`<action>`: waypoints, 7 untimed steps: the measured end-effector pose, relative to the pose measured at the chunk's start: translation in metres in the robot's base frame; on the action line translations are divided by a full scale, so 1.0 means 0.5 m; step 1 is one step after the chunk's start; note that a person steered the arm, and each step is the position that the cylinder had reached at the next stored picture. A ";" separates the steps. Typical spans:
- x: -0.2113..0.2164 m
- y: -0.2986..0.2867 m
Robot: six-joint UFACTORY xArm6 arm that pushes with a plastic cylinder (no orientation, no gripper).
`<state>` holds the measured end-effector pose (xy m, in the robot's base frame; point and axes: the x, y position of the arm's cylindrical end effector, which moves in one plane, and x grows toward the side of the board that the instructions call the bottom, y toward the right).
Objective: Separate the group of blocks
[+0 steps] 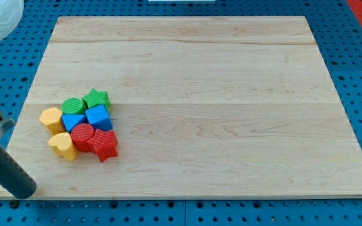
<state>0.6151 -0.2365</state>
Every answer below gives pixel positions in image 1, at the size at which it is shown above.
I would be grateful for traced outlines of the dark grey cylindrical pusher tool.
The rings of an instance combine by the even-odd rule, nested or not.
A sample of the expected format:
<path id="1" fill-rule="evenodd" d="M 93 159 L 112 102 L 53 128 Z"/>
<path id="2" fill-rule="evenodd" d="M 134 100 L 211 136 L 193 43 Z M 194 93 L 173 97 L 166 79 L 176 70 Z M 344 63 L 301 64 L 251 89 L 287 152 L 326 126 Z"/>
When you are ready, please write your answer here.
<path id="1" fill-rule="evenodd" d="M 17 199 L 36 191 L 36 181 L 0 145 L 0 185 Z"/>

